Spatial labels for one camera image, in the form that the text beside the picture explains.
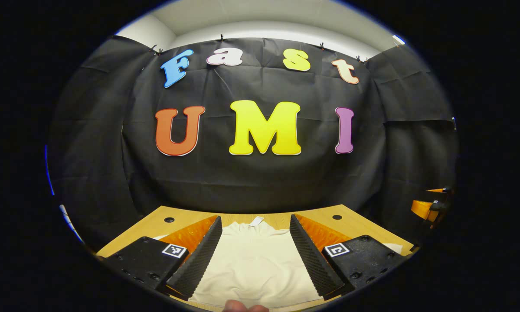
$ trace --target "wooden table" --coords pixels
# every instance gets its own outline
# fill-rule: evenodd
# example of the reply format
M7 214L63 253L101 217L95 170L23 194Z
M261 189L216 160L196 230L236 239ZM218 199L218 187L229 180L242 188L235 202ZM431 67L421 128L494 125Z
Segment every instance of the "wooden table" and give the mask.
M237 223L250 223L256 216L264 217L264 222L267 222L274 229L288 229L290 218L293 213L298 213L304 217L313 219L327 227L330 227L344 235L355 238L361 235L370 235L374 239L381 243L393 243L402 245L401 255L409 255L412 244L404 239L394 235L390 231L387 231L376 225L372 221L362 217L358 213L350 210L343 205L337 205L332 207L313 209L309 211L295 211L288 213L270 213L270 214L227 214L227 213L210 213L201 211L187 211L184 209L170 208L160 206L155 211L147 215L137 224L133 225L121 235L116 237L113 241L110 241L104 246L97 255L102 257L109 257L113 253L119 251L119 249L129 245L139 237L158 237L162 235L171 234L177 230L180 230L192 223L196 223L202 219L211 217L212 215L220 215L222 217L223 227L229 226L233 222ZM340 220L334 219L334 215L340 215ZM167 223L164 221L165 218L174 218L175 221ZM285 308L270 309L270 312L295 312L312 306L318 306L324 302L329 302L339 298L331 298L330 300L314 300L311 302L304 302ZM204 310L210 310L212 312L222 312L222 308L216 306L209 306L206 304L198 304L195 302L186 302L179 298L172 297L173 299L184 302L191 306L197 306Z

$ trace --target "black ridged surface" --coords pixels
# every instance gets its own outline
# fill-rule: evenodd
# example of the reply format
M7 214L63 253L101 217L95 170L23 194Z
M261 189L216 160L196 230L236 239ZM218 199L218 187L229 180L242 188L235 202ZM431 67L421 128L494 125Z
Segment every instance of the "black ridged surface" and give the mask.
M340 294L336 291L345 285L344 282L325 261L294 214L291 215L289 231L318 296L325 299L329 294Z
M221 235L222 218L217 217L216 221L210 226L208 233L204 235L204 238L196 247L194 253L188 257L186 262L167 281L167 286L183 296L171 290L168 290L169 294L182 300L188 300L188 298L192 297L200 280L202 280L202 276L204 276L204 272L206 272L206 268L208 268Z
M407 259L369 235L342 244L349 249L348 253L331 257L325 248L322 253L337 274L356 291L377 282Z

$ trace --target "black fabric backdrop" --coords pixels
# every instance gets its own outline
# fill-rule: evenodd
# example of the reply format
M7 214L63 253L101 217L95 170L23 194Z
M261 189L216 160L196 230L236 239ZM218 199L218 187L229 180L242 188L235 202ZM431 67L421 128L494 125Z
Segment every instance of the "black fabric backdrop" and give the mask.
M241 49L238 66L206 63L218 48ZM305 51L309 71L287 69L282 52ZM161 65L192 49L186 76L165 89ZM345 59L360 82L331 64ZM300 105L298 156L234 156L235 112L255 101L266 119L281 101ZM185 107L201 105L196 148L165 156L155 113L175 108L172 139L185 137ZM335 108L354 111L353 152L336 154ZM454 115L438 82L406 45L359 63L310 44L268 38L189 44L161 55L123 37L100 46L77 70L50 127L53 189L85 243L100 249L159 205L220 213L274 213L344 204L420 243L416 196L455 181Z

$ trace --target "blue letter f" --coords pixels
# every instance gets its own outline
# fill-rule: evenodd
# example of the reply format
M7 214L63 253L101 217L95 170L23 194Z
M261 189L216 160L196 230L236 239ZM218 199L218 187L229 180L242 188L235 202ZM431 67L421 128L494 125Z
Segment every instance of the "blue letter f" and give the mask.
M194 51L191 49L188 49L181 53L180 55L177 55L173 59L170 59L169 61L163 63L163 65L160 67L165 71L165 87L168 88L172 84L174 84L177 81L180 81L185 77L186 71L180 71L179 67L186 68L189 65L189 59L186 57L189 55L192 55Z

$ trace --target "letter m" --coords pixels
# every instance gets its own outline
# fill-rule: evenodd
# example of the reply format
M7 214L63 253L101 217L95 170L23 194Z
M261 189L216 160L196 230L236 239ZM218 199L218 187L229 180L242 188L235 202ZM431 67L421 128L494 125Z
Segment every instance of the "letter m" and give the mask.
M236 112L235 144L230 146L232 155L250 155L254 148L248 143L248 132L252 134L260 153L264 154L277 133L272 147L276 155L298 155L301 148L296 138L296 115L300 106L282 101L273 110L269 120L254 101L234 101L231 109Z

